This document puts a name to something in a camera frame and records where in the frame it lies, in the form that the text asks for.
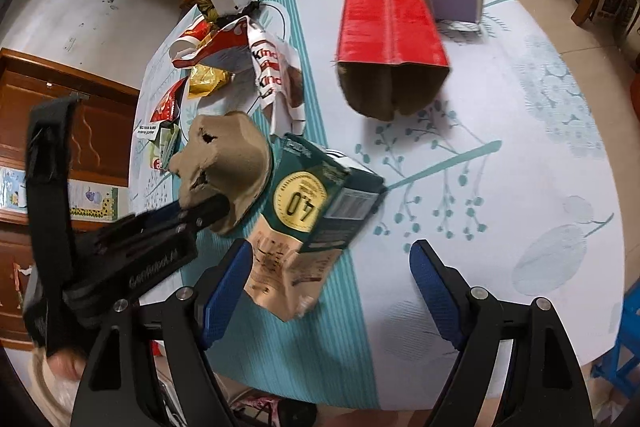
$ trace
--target person's hand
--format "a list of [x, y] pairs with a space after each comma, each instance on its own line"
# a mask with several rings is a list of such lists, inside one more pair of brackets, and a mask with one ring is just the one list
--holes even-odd
[[86, 360], [72, 349], [62, 349], [47, 359], [51, 372], [57, 378], [78, 381], [86, 365]]

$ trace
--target blue stool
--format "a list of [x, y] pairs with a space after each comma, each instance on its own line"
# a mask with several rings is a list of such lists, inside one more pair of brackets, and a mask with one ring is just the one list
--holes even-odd
[[[627, 378], [631, 370], [640, 364], [640, 280], [626, 293], [622, 306], [622, 320], [616, 345], [602, 357], [602, 363], [594, 364], [591, 374], [610, 381], [629, 399], [640, 389], [640, 385], [632, 383]], [[620, 363], [620, 349], [626, 347], [632, 357], [622, 367]]]

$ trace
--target gold foil wrapper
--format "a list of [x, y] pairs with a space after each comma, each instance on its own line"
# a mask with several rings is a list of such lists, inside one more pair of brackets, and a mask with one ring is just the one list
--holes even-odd
[[196, 64], [191, 68], [189, 75], [189, 95], [188, 98], [199, 98], [207, 96], [216, 89], [225, 86], [231, 81], [231, 73], [217, 70], [202, 64]]

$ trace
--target printed number 4.0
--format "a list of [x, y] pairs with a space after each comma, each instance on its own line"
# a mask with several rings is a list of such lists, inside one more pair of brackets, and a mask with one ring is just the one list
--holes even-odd
[[305, 200], [305, 206], [302, 208], [302, 217], [300, 217], [300, 221], [304, 221], [307, 217], [309, 217], [315, 207], [313, 206], [313, 203], [311, 203], [311, 201], [309, 201], [308, 198], [306, 196], [303, 196], [300, 192], [294, 192], [291, 195], [291, 199], [289, 200], [289, 204], [287, 205], [287, 216], [293, 216], [293, 214], [298, 211], [300, 202], [302, 200]]

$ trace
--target round table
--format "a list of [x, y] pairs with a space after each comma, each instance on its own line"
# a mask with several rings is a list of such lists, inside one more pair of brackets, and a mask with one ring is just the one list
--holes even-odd
[[[451, 73], [431, 105], [392, 123], [352, 111], [338, 86], [344, 0], [264, 1], [273, 9], [262, 23], [300, 52], [306, 138], [384, 176], [389, 194], [335, 264], [313, 312], [283, 323], [242, 296], [224, 338], [208, 352], [215, 371], [305, 401], [431, 408], [457, 352], [438, 335], [409, 271], [409, 247], [421, 238], [471, 286], [498, 299], [551, 299], [580, 363], [612, 347], [624, 248], [609, 162], [574, 78], [516, 0], [485, 0], [479, 26], [439, 23]], [[147, 68], [136, 121], [148, 118], [158, 94], [180, 76], [161, 73], [167, 46]], [[238, 81], [237, 100], [185, 100], [183, 133], [197, 112], [243, 103], [250, 110], [254, 99], [247, 102], [242, 90], [251, 81]], [[253, 118], [266, 132], [259, 110]], [[136, 210], [174, 199], [179, 185], [151, 172], [143, 150], [134, 138]], [[246, 237], [254, 219], [232, 237], [202, 232], [199, 257], [182, 269], [184, 283], [216, 264], [233, 237]], [[500, 393], [508, 358], [503, 346], [491, 396]]]

